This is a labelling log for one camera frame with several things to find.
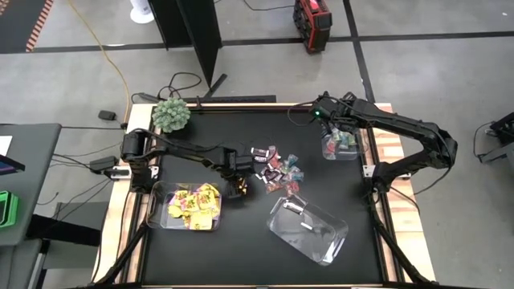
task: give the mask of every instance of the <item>gray floor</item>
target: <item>gray floor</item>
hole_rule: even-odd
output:
[[[289,1],[248,0],[255,7]],[[105,44],[158,43],[155,23],[129,20],[126,0],[75,0]],[[349,35],[341,1],[328,1],[334,12],[332,35]],[[400,35],[514,30],[514,5],[503,0],[360,0],[352,1],[361,35]],[[296,37],[291,11],[253,12],[239,0],[217,4],[224,39]],[[514,108],[514,39],[452,39],[363,43],[377,102],[390,102],[406,116],[433,120],[459,142],[459,154],[444,181],[418,198],[426,240],[438,281],[449,285],[510,288],[514,283],[514,196],[512,170],[505,161],[481,165],[472,154],[475,128]],[[63,0],[56,0],[39,38],[40,47],[94,45],[84,25]],[[192,49],[109,52],[131,92],[154,94],[178,71],[200,73]],[[123,116],[124,91],[114,70],[99,52],[0,55],[0,123],[60,122],[64,125],[117,126],[96,118],[100,109]],[[300,44],[224,47],[216,75],[228,80],[216,96],[276,94],[279,101],[311,100],[325,90],[335,96],[353,91],[363,97],[351,43],[330,43],[321,55],[307,55]],[[183,77],[178,86],[194,82]],[[184,92],[201,96],[206,85]],[[81,154],[114,145],[118,131],[64,130],[57,152]],[[407,153],[419,149],[403,141]],[[497,145],[478,137],[478,150]],[[83,157],[116,155],[117,148]],[[440,172],[414,177],[415,189]],[[38,214],[52,215],[57,201],[100,181],[77,168],[57,166],[47,176],[40,201],[59,192]],[[94,201],[107,201],[110,189]],[[91,269],[51,271],[45,287],[85,284]]]

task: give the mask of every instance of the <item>yellow cable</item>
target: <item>yellow cable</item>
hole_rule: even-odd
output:
[[[96,43],[98,43],[98,46],[100,47],[100,49],[102,50],[102,53],[105,56],[105,59],[112,65],[112,67],[114,67],[114,69],[116,69],[116,71],[118,72],[118,75],[120,75],[120,78],[123,81],[123,85],[124,85],[124,88],[125,88],[125,95],[127,97],[127,105],[125,106],[125,115],[123,117],[123,122],[124,123],[128,123],[129,122],[130,92],[129,92],[129,86],[127,85],[127,81],[125,80],[125,77],[121,73],[120,68],[118,68],[118,66],[116,64],[114,64],[114,62],[109,58],[109,56],[107,55],[107,53],[104,50],[104,47],[102,46],[102,43],[100,42],[98,37],[96,37],[95,32],[93,32],[93,29],[89,26],[89,24],[86,21],[86,19],[84,19],[82,14],[80,14],[80,12],[76,9],[75,5],[73,4],[73,1],[72,0],[67,0],[67,2],[68,2],[68,4],[70,4],[70,7],[75,11],[77,16],[79,16],[80,20],[82,20],[84,25],[88,28],[88,30],[91,33],[91,35],[95,38]]]

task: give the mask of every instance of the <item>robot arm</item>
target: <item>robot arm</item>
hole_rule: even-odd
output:
[[[145,153],[150,138],[157,139],[157,145]],[[146,129],[135,129],[124,136],[121,159],[130,165],[133,174],[133,191],[148,191],[149,162],[154,157],[171,155],[196,161],[212,169],[229,182],[226,197],[239,197],[246,193],[244,179],[255,172],[252,156],[240,156],[235,149],[220,145],[202,147],[181,140],[170,140]]]
[[[426,167],[450,168],[455,163],[457,142],[437,124],[384,112],[351,92],[341,100],[325,92],[312,103],[311,114],[322,124],[333,124],[342,131],[355,127],[380,128],[413,138],[422,144],[423,150],[419,153],[392,164],[376,164],[372,182],[378,191],[388,191],[394,178],[403,174],[414,174]]]

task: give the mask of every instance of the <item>succulent plant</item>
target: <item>succulent plant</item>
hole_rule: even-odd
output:
[[[186,102],[178,98],[169,98],[157,104],[152,118],[157,128],[162,132],[172,132],[186,126],[191,112],[186,107]]]

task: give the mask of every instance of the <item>red device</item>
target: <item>red device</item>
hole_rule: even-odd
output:
[[[324,51],[330,37],[332,13],[324,0],[296,0],[292,16],[307,53]]]

